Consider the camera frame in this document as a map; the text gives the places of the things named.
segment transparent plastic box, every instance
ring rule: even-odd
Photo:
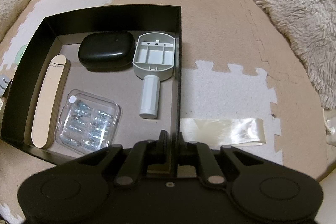
[[[81,154],[112,144],[121,109],[112,100],[72,90],[55,130],[56,141]]]

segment white plastic handle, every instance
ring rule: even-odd
[[[160,93],[160,78],[156,75],[146,75],[143,78],[140,117],[155,119],[158,116]]]

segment white cord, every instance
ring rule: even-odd
[[[324,121],[324,126],[327,130],[327,135],[334,135],[335,134],[335,128],[328,126],[326,117],[324,115],[324,108],[322,107],[322,114],[323,114],[323,121]]]

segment green object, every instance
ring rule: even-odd
[[[23,56],[23,53],[25,52],[26,50],[26,47],[28,46],[28,44],[22,46],[19,51],[17,52],[16,54],[16,57],[15,57],[15,65],[18,66],[20,61],[21,61],[21,58]]]

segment white fluffy blanket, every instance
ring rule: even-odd
[[[302,60],[321,105],[336,107],[336,0],[254,0]]]
[[[0,41],[30,0],[0,0]]]

